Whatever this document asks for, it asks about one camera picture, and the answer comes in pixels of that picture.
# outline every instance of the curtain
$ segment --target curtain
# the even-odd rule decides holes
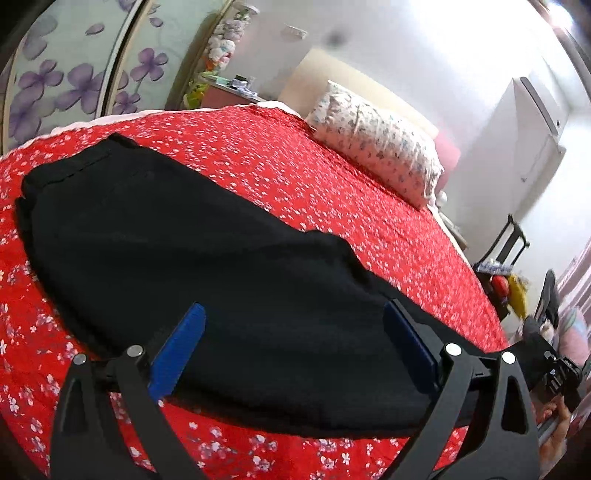
[[[560,317],[578,307],[587,323],[588,336],[591,335],[591,239],[559,278],[557,288]]]

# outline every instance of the red floral bedspread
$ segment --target red floral bedspread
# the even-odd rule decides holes
[[[302,230],[347,239],[359,259],[487,351],[506,347],[498,318],[470,268],[427,210],[416,211],[311,139],[279,109],[160,113],[36,140],[0,162],[0,413],[44,471],[60,386],[82,350],[60,325],[31,272],[14,223],[23,176],[119,131],[200,171]],[[265,372],[253,372],[265,375]],[[151,467],[121,402],[113,404],[131,455]],[[249,430],[162,403],[166,418],[212,479],[377,478],[397,439],[306,439]],[[439,466],[452,461],[454,432]]]

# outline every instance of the purple flower pattern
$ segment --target purple flower pattern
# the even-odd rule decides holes
[[[136,82],[139,82],[149,74],[150,80],[155,82],[164,75],[161,65],[165,65],[168,62],[168,55],[165,53],[155,55],[153,48],[145,48],[138,53],[138,60],[142,65],[134,67],[131,70],[131,77]]]
[[[72,108],[78,100],[84,113],[95,113],[99,103],[100,87],[105,72],[93,77],[93,66],[81,63],[68,72],[68,82],[74,87],[56,98],[56,107],[62,112]]]
[[[42,15],[27,32],[22,54],[27,60],[35,60],[47,48],[47,41],[43,39],[57,28],[57,20],[52,15]]]
[[[138,111],[138,106],[134,105],[140,100],[139,93],[130,95],[127,92],[119,92],[115,96],[115,106],[113,107],[114,115],[121,115],[122,113],[135,113]]]
[[[135,0],[117,0],[117,3],[124,12],[131,12],[131,8],[134,6]]]
[[[45,92],[45,86],[56,87],[64,78],[64,72],[56,70],[55,60],[43,60],[39,65],[39,73],[25,72],[18,81],[22,89],[17,95],[26,97],[30,101],[39,100]]]
[[[18,145],[35,138],[41,126],[41,119],[50,116],[55,110],[53,98],[41,100],[20,96],[17,93],[10,105],[8,136],[13,137]]]
[[[101,33],[104,29],[105,29],[104,23],[95,23],[94,25],[91,25],[90,27],[88,27],[85,34],[88,36],[96,35],[96,34]]]
[[[148,15],[154,15],[156,11],[160,8],[160,4],[154,4],[150,7],[150,11],[148,11]],[[164,22],[161,18],[158,17],[150,17],[150,23],[153,27],[160,28],[164,25]]]

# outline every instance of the ceiling light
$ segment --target ceiling light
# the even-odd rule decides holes
[[[552,26],[564,28],[565,30],[573,26],[573,17],[570,16],[565,7],[549,2],[546,8],[550,14],[550,23],[552,23]]]

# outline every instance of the metal bolt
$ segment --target metal bolt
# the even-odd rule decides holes
[[[513,355],[511,352],[503,352],[503,355],[501,355],[501,358],[503,359],[503,361],[507,364],[514,364],[515,363],[515,355]]]
[[[86,362],[86,355],[83,353],[79,353],[74,356],[74,359],[72,361],[75,365],[82,365],[84,362]]]
[[[132,358],[140,356],[142,353],[144,353],[144,349],[141,345],[132,345],[127,349],[127,355]]]
[[[459,356],[462,353],[462,347],[457,343],[448,343],[445,346],[445,351],[451,356]]]

